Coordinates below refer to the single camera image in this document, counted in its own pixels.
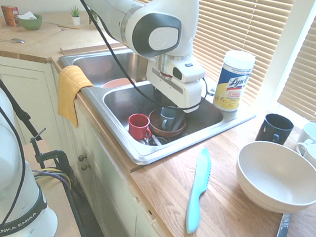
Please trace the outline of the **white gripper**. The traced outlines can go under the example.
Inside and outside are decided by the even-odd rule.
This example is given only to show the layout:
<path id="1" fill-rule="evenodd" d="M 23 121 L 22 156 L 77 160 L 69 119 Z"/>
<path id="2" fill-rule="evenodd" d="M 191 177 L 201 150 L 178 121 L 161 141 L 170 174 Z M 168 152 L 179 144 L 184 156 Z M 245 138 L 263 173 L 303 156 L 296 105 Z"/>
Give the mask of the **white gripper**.
<path id="1" fill-rule="evenodd" d="M 149 59 L 147 80 L 154 86 L 154 100 L 162 104 L 163 95 L 172 101 L 178 108 L 175 115 L 173 130 L 176 131 L 183 122 L 185 113 L 198 109 L 201 102 L 202 85 L 200 81 L 181 83 L 177 79 L 165 79 L 156 67 L 155 59 Z"/>

